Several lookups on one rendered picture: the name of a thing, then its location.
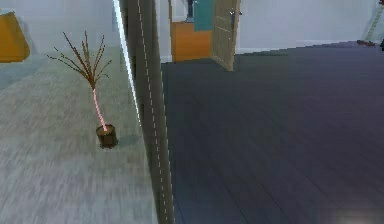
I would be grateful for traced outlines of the teal cabinet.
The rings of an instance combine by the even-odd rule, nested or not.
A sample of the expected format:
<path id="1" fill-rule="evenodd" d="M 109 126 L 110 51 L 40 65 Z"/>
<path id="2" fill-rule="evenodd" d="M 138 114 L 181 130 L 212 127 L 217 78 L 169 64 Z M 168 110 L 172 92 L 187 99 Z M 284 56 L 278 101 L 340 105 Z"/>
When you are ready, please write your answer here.
<path id="1" fill-rule="evenodd" d="M 212 29 L 213 0 L 194 1 L 194 30 L 210 31 Z"/>

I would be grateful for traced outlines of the tan wooden room door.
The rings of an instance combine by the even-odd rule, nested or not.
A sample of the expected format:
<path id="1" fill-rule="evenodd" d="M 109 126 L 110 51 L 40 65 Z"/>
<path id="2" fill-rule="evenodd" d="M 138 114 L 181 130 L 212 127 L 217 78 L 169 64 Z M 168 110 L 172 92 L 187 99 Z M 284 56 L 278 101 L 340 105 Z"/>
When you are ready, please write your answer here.
<path id="1" fill-rule="evenodd" d="M 241 0 L 214 0 L 211 58 L 228 71 L 234 70 L 234 56 Z M 235 11 L 235 26 L 231 29 L 230 11 Z"/>

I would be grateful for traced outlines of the pale wooden ladder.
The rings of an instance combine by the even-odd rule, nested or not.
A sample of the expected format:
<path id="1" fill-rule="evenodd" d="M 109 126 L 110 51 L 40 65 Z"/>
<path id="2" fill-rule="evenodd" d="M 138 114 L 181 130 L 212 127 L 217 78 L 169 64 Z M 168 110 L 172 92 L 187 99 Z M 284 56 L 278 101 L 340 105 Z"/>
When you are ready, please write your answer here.
<path id="1" fill-rule="evenodd" d="M 375 8 L 363 36 L 357 41 L 359 45 L 374 46 L 384 39 L 384 2 Z"/>

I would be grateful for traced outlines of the bare brown potted plant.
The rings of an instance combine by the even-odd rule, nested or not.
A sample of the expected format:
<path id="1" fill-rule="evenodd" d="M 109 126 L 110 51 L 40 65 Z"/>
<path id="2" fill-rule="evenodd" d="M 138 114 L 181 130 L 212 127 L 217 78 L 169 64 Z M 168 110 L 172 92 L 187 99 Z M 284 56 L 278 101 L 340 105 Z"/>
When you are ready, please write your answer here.
<path id="1" fill-rule="evenodd" d="M 95 130 L 95 134 L 99 140 L 99 146 L 101 149 L 112 149 L 119 143 L 116 128 L 114 125 L 106 123 L 100 110 L 96 90 L 98 81 L 103 76 L 108 77 L 105 70 L 112 63 L 111 60 L 108 60 L 102 67 L 100 67 L 100 62 L 106 48 L 105 35 L 102 35 L 101 42 L 95 55 L 91 54 L 87 32 L 84 32 L 84 40 L 81 41 L 81 49 L 78 49 L 71 42 L 66 33 L 63 33 L 63 35 L 77 61 L 74 61 L 72 58 L 65 55 L 58 48 L 54 48 L 54 50 L 58 53 L 58 56 L 47 55 L 47 57 L 68 66 L 70 69 L 79 73 L 87 81 L 91 88 L 97 118 L 101 123 L 101 125 Z"/>

